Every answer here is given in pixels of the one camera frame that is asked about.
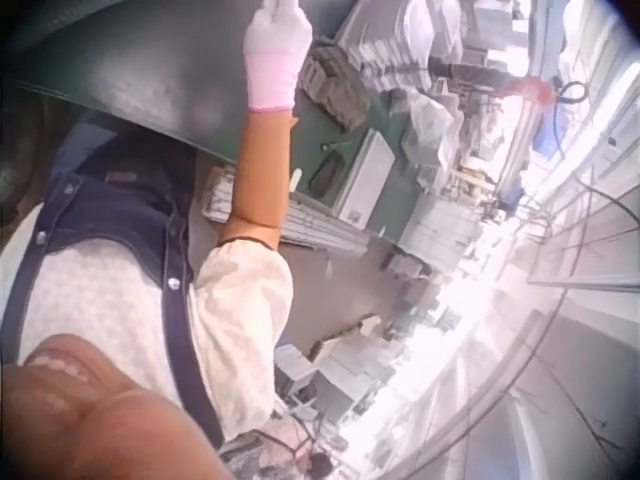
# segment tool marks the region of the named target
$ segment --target white glove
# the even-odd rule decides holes
[[[311,45],[311,24],[298,0],[263,0],[244,38],[249,109],[290,110]]]

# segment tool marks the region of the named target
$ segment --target navy overalls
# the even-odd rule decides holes
[[[83,128],[88,134],[78,135]],[[87,239],[116,241],[131,250],[162,289],[162,319],[158,321],[163,322],[180,399],[211,444],[219,448],[222,430],[204,387],[187,314],[187,292],[193,280],[188,216],[194,194],[195,150],[135,127],[115,134],[85,123],[74,131],[78,138],[65,143],[54,165],[44,205],[9,294],[0,330],[2,364],[18,359],[29,297],[45,255]],[[96,139],[96,132],[98,137],[106,132],[110,139]],[[95,148],[92,143],[102,145]]]

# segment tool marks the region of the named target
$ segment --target black wire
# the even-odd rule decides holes
[[[563,95],[572,87],[575,86],[582,86],[584,88],[584,93],[582,96],[576,98],[576,99],[571,99],[568,97],[564,97]],[[562,87],[558,93],[558,102],[554,105],[553,107],[553,136],[555,137],[555,141],[556,141],[556,145],[558,147],[558,152],[560,152],[560,158],[561,161],[565,161],[567,158],[567,155],[564,151],[564,149],[562,148],[562,140],[560,139],[560,131],[558,129],[558,112],[559,112],[559,106],[561,104],[565,104],[565,105],[576,105],[580,102],[585,101],[589,96],[589,87],[583,83],[583,82],[569,82],[567,83],[564,87]],[[633,218],[635,220],[635,222],[638,224],[638,226],[640,227],[640,217],[633,211],[631,210],[629,207],[627,207],[624,203],[622,203],[620,200],[618,200],[617,198],[612,197],[611,195],[598,190],[597,188],[586,184],[585,182],[583,182],[580,177],[578,177],[578,175],[575,174],[575,172],[572,172],[571,176],[573,177],[573,179],[578,183],[578,185],[580,185],[582,188],[588,190],[591,193],[595,193],[596,195],[602,197],[602,198],[606,198],[607,200],[609,200],[611,203],[613,203],[614,205],[620,207],[622,210],[624,210],[631,218]]]

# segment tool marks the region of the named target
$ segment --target puffed sleeve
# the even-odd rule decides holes
[[[287,262],[251,240],[213,250],[194,283],[192,334],[227,440],[260,428],[273,411],[273,350],[292,298]]]

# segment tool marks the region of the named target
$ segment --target green workbench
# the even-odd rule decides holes
[[[354,3],[301,0],[315,35],[327,37],[336,34]],[[55,10],[34,17],[19,31],[21,44],[6,64],[9,77],[235,161],[247,102],[242,38],[258,0],[54,4]],[[78,20],[82,9],[94,13]],[[42,32],[47,35],[40,40]],[[303,172],[298,187],[303,194],[326,156],[323,144],[340,142],[340,152],[351,165],[367,128],[385,136],[396,162],[368,227],[376,233],[384,230],[386,238],[397,241],[420,193],[399,148],[406,118],[390,119],[384,98],[376,97],[368,125],[343,135],[302,94],[295,113],[300,121],[294,130],[292,167]],[[331,207],[347,175],[345,169],[319,201]]]

